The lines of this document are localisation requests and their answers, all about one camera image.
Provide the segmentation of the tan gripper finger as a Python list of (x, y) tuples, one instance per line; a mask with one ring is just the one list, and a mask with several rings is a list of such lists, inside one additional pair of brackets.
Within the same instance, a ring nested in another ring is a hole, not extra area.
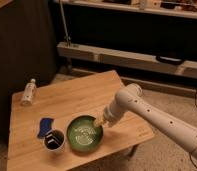
[(97, 127), (104, 125), (105, 123), (106, 123), (106, 120), (103, 117), (97, 117), (94, 120), (93, 125), (95, 128), (97, 128)]

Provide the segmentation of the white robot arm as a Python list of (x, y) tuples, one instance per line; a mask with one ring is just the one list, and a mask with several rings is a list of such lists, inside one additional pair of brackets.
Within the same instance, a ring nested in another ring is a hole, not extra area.
[(145, 119), (197, 159), (197, 127), (150, 105), (141, 95), (142, 88), (138, 84), (120, 88), (111, 103), (105, 106), (103, 113), (96, 117), (94, 126), (107, 123), (112, 127), (130, 111)]

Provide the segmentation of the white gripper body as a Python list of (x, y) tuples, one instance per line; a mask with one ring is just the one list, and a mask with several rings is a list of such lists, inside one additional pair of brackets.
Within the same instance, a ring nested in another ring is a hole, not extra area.
[(124, 116), (124, 109), (116, 102), (111, 102), (107, 105), (103, 112), (104, 120), (108, 123), (109, 127), (117, 124)]

